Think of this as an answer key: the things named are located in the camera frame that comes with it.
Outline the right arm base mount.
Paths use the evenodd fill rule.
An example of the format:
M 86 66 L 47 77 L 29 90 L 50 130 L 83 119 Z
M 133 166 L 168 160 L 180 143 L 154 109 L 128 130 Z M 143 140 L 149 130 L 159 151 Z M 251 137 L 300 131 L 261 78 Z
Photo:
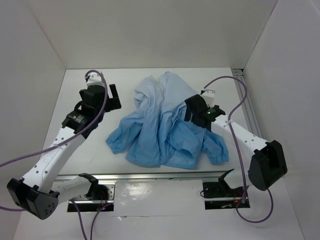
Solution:
M 224 210 L 239 208 L 250 208 L 249 199 L 242 203 L 243 188 L 230 188 L 225 177 L 234 169 L 226 171 L 217 181 L 203 182 L 203 190 L 199 195 L 204 199 L 205 210 Z

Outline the light blue zip jacket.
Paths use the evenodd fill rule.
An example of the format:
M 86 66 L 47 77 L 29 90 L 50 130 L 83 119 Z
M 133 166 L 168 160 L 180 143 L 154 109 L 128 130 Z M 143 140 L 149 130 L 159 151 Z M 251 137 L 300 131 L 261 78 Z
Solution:
M 185 100 L 196 91 L 177 74 L 146 77 L 134 92 L 136 110 L 106 139 L 113 154 L 126 152 L 129 162 L 147 168 L 193 169 L 202 152 L 213 165 L 229 161 L 220 135 L 185 121 Z

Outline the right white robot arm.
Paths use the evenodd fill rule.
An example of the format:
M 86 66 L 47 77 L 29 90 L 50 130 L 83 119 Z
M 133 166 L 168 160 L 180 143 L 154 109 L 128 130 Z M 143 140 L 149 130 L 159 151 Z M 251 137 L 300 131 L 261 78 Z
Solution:
M 222 175 L 218 190 L 230 196 L 243 185 L 266 191 L 288 172 L 282 145 L 260 138 L 246 130 L 225 113 L 218 105 L 209 106 L 211 91 L 195 94 L 185 100 L 185 121 L 191 121 L 224 139 L 229 150 L 241 154 L 243 167 Z

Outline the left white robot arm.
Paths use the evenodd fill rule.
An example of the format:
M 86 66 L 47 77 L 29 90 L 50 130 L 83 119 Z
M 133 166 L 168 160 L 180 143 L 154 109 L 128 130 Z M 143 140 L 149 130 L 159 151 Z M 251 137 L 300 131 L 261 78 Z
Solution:
M 39 161 L 20 179 L 12 178 L 7 190 L 14 203 L 35 217 L 45 220 L 57 206 L 79 196 L 105 202 L 109 190 L 97 178 L 81 173 L 73 179 L 56 183 L 55 179 L 72 154 L 103 120 L 104 114 L 120 109 L 116 86 L 108 85 L 102 72 L 85 74 L 86 89 L 81 100 L 67 114 L 51 146 L 38 152 Z

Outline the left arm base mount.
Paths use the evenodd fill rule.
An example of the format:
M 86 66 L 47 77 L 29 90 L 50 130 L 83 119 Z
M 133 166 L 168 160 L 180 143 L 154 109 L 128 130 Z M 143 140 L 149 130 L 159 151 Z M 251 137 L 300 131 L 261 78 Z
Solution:
M 80 213 L 89 212 L 113 212 L 115 184 L 102 184 L 99 180 L 87 173 L 81 173 L 82 177 L 90 183 L 88 191 L 72 200 L 78 207 Z

